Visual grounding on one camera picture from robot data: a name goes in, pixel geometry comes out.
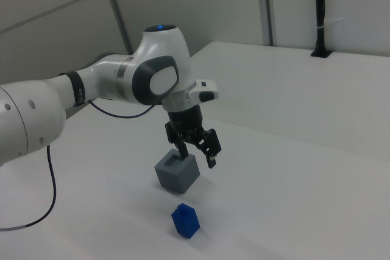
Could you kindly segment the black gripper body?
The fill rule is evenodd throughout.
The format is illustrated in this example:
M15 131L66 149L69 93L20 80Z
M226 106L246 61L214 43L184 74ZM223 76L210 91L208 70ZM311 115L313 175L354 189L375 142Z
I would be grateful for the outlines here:
M177 133L198 133L204 130L202 112L199 105L187 110L168 112L169 121Z

